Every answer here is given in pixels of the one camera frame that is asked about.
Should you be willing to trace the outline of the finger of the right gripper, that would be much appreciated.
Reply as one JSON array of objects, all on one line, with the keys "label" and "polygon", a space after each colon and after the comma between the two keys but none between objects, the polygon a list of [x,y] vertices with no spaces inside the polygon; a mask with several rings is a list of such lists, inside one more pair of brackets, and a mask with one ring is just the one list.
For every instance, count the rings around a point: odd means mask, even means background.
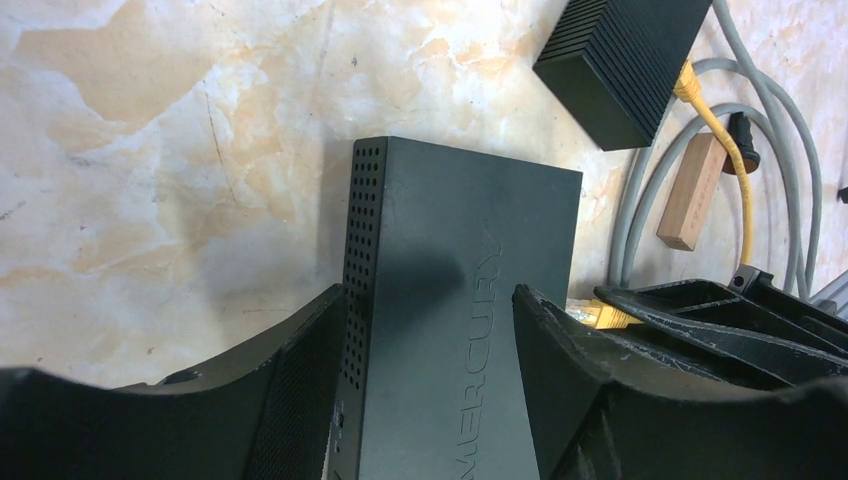
[{"label": "finger of the right gripper", "polygon": [[728,285],[692,279],[630,292],[635,301],[671,315],[765,334],[847,358],[847,322],[772,285],[773,275],[751,266]]},{"label": "finger of the right gripper", "polygon": [[632,290],[599,286],[599,300],[637,319],[622,336],[697,375],[749,388],[844,377],[847,358],[752,331],[687,320],[638,304]]}]

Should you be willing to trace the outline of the black network switch box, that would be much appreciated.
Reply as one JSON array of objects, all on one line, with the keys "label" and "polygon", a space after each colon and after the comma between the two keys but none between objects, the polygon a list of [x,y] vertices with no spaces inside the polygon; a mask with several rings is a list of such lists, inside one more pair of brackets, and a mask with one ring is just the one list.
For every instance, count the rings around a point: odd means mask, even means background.
[{"label": "black network switch box", "polygon": [[535,479],[512,311],[567,296],[578,171],[395,136],[352,147],[332,479]]}]

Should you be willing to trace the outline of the black blue switch box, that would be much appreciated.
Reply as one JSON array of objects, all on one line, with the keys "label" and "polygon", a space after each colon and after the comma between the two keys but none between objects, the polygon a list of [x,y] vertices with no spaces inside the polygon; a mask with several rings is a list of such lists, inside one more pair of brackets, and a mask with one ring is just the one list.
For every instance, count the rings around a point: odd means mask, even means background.
[{"label": "black blue switch box", "polygon": [[598,148],[647,147],[710,7],[709,0],[571,0],[534,73]]}]

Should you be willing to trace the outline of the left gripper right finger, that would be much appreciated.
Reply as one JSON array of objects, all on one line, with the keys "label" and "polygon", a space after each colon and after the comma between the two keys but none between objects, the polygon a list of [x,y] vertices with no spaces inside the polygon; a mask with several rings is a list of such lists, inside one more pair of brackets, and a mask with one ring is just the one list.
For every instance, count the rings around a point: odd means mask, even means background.
[{"label": "left gripper right finger", "polygon": [[513,318],[544,479],[843,479],[847,374],[749,388],[582,324],[527,285]]}]

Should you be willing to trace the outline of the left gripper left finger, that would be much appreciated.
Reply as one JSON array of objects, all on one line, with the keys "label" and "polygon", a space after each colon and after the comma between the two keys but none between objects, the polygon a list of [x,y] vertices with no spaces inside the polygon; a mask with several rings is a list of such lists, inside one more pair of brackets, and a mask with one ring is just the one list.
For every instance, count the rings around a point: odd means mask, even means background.
[{"label": "left gripper left finger", "polygon": [[157,384],[1,372],[5,479],[318,479],[346,326],[333,285],[266,331]]}]

